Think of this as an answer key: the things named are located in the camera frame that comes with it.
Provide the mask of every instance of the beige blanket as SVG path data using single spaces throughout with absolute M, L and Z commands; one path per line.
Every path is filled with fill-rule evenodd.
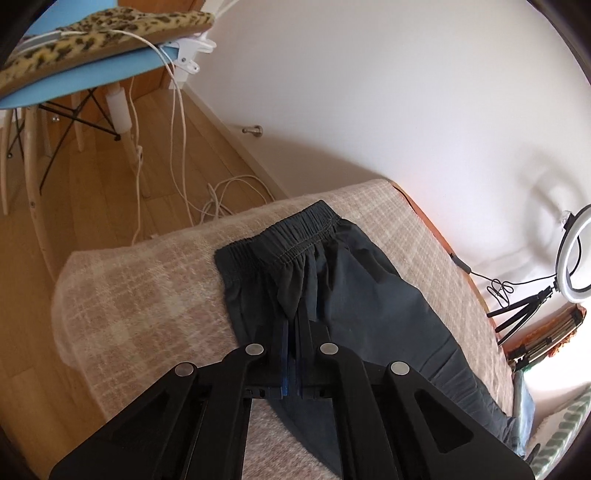
M 236 347 L 214 252 L 325 200 L 384 251 L 462 347 L 470 367 L 507 414 L 511 370 L 462 272 L 385 180 L 275 202 L 135 247 L 74 253 L 56 285 L 55 340 L 84 375 L 107 419 L 175 364 L 220 361 Z M 333 478 L 255 401 L 243 478 Z

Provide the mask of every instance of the white plastic clip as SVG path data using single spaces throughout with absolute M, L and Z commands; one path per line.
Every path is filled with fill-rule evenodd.
M 216 43 L 209 40 L 205 34 L 178 38 L 166 42 L 164 46 L 178 48 L 178 57 L 174 64 L 187 73 L 197 73 L 199 71 L 199 65 L 194 60 L 197 53 L 211 53 L 217 47 Z

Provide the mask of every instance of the leopard print fabric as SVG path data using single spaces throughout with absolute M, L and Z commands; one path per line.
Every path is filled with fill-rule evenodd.
M 44 76 L 74 66 L 145 47 L 139 40 L 108 30 L 124 30 L 152 43 L 162 43 L 213 25 L 213 15 L 190 11 L 149 14 L 134 8 L 116 7 L 96 12 L 61 31 L 82 32 L 16 53 L 0 70 L 0 98 Z

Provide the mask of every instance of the light blue fabric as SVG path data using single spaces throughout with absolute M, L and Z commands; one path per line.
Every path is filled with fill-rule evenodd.
M 509 446 L 517 455 L 524 458 L 534 424 L 535 403 L 527 390 L 522 371 L 513 377 L 513 388 L 513 416 L 516 420 L 511 430 Z
M 25 35 L 53 31 L 57 27 L 78 22 L 94 12 L 116 7 L 117 4 L 117 0 L 57 0 L 30 26 Z
M 117 4 L 117 0 L 58 0 L 31 26 L 27 34 L 39 35 L 53 31 L 56 27 L 77 22 L 91 13 Z M 165 51 L 173 60 L 178 57 L 177 48 L 166 47 Z M 0 109 L 38 105 L 74 92 L 125 80 L 160 66 L 162 61 L 149 47 L 122 53 L 56 73 L 23 87 L 0 99 Z

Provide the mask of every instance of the chair seat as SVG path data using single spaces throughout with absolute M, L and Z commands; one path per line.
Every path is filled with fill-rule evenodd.
M 178 57 L 177 48 L 164 47 L 164 50 L 171 59 L 176 60 Z M 1 99 L 0 110 L 38 105 L 74 92 L 125 80 L 160 66 L 160 57 L 149 47 L 122 53 L 56 73 L 28 85 Z

